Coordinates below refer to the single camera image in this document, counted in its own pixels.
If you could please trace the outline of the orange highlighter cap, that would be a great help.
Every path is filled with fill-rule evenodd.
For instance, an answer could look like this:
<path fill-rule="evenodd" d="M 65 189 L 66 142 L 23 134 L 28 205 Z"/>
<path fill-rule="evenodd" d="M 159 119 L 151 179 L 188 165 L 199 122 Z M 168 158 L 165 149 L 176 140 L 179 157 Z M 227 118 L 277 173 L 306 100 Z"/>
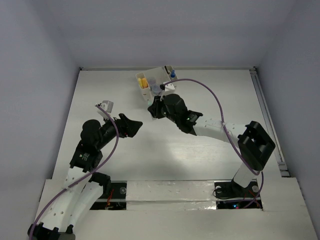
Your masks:
<path fill-rule="evenodd" d="M 148 87 L 148 82 L 147 82 L 147 79 L 144 77 L 141 79 L 142 80 L 142 85 L 143 85 L 143 88 L 147 88 Z"/>

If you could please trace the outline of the yellow highlighter cap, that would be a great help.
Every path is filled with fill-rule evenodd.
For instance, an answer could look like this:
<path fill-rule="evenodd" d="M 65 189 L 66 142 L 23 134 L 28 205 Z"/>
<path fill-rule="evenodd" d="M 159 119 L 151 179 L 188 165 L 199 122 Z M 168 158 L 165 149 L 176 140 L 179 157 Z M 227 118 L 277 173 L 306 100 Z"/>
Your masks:
<path fill-rule="evenodd" d="M 143 88 L 142 79 L 138 78 L 137 81 L 138 81 L 138 84 L 139 84 L 140 88 L 142 89 Z"/>

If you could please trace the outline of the clear blue spray bottle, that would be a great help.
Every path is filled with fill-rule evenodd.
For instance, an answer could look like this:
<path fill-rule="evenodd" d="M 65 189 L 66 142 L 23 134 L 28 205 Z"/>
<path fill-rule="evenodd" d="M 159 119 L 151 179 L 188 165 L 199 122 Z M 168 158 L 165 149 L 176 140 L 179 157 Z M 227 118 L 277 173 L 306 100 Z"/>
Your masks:
<path fill-rule="evenodd" d="M 170 73 L 170 79 L 173 81 L 176 77 L 175 70 L 173 69 Z"/>

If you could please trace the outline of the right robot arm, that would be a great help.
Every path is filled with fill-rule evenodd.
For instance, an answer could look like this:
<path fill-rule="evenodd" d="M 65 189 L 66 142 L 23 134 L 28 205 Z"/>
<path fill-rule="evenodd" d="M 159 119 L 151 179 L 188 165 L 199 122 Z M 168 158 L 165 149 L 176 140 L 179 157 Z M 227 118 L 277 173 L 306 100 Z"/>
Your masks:
<path fill-rule="evenodd" d="M 155 96 L 147 110 L 154 119 L 169 119 L 183 133 L 230 143 L 242 161 L 230 183 L 230 190 L 235 196 L 242 196 L 248 191 L 253 177 L 263 171 L 276 147 L 259 122 L 234 124 L 205 117 L 200 112 L 188 110 L 178 94 Z"/>

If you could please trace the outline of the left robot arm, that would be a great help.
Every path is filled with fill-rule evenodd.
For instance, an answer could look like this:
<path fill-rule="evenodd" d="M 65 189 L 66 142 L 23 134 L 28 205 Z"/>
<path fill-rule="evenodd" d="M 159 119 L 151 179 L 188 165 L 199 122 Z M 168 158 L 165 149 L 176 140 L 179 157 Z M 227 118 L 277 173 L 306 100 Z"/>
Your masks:
<path fill-rule="evenodd" d="M 111 140 L 132 138 L 142 127 L 123 113 L 118 118 L 104 117 L 104 124 L 90 119 L 82 125 L 61 191 L 53 197 L 28 229 L 31 240 L 74 240 L 79 223 L 98 198 L 112 193 L 111 178 L 97 170 L 106 161 L 102 148 Z"/>

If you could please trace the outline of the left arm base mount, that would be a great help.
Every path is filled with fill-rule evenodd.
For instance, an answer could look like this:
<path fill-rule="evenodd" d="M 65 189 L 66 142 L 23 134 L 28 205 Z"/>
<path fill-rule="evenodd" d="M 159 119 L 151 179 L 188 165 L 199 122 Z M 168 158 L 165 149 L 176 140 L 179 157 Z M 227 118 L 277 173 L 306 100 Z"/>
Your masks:
<path fill-rule="evenodd" d="M 127 209 L 127 182 L 111 181 L 107 174 L 95 172 L 90 182 L 96 182 L 102 186 L 102 195 L 91 206 L 90 210 L 126 210 Z"/>

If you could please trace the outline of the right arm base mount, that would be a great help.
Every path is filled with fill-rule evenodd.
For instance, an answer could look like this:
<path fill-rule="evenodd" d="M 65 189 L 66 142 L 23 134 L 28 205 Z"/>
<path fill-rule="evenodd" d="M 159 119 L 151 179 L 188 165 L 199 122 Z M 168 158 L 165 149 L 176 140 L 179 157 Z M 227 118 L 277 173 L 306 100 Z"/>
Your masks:
<path fill-rule="evenodd" d="M 260 185 L 256 179 L 253 179 L 247 187 L 242 187 L 233 180 L 215 181 L 212 195 L 216 198 L 217 208 L 262 210 L 261 191 L 264 180 L 264 175 L 262 175 Z"/>

